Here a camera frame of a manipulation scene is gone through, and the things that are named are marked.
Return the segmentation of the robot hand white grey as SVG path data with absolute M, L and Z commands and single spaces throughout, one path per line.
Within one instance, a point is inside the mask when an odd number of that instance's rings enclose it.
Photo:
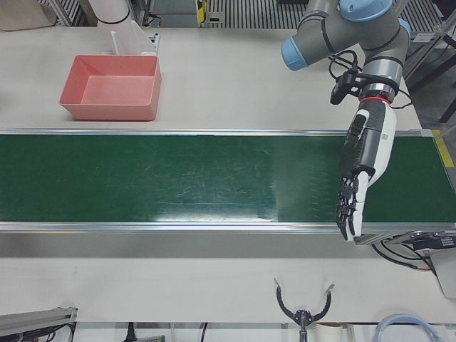
M 336 224 L 346 241 L 362 232 L 368 188 L 385 172 L 393 148 L 397 116 L 386 100 L 362 100 L 346 134 L 339 170 Z

